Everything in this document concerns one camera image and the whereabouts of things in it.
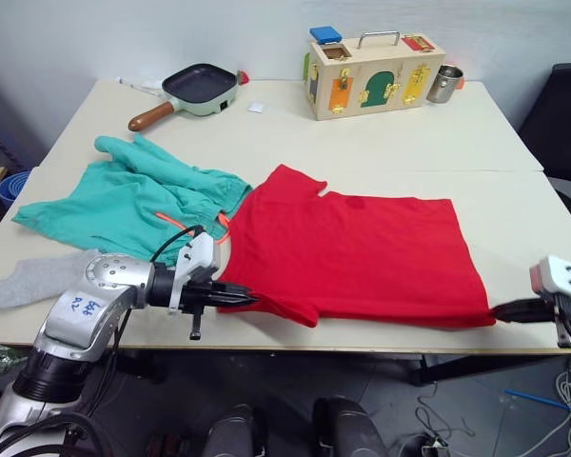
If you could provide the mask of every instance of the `wooden box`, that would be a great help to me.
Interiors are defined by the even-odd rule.
[[[420,106],[444,59],[421,33],[367,32],[311,43],[308,101],[318,120]]]

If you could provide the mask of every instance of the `small white paper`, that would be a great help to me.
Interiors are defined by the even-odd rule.
[[[265,109],[265,105],[260,102],[250,102],[247,106],[247,110],[251,112],[263,112],[263,109]]]

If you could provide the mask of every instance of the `t-shirt sleeve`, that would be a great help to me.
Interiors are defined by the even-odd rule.
[[[317,197],[327,181],[316,181],[285,165],[277,167],[257,190],[264,202],[294,203]]]

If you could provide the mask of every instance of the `blue bucket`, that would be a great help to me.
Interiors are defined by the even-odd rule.
[[[5,207],[9,208],[12,202],[15,201],[19,192],[26,184],[30,176],[29,171],[22,171],[21,173],[13,174],[0,183],[0,200]]]

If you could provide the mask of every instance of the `black chair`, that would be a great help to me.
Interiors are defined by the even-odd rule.
[[[547,176],[571,181],[571,64],[558,64],[519,130]],[[571,198],[558,192],[571,213]]]

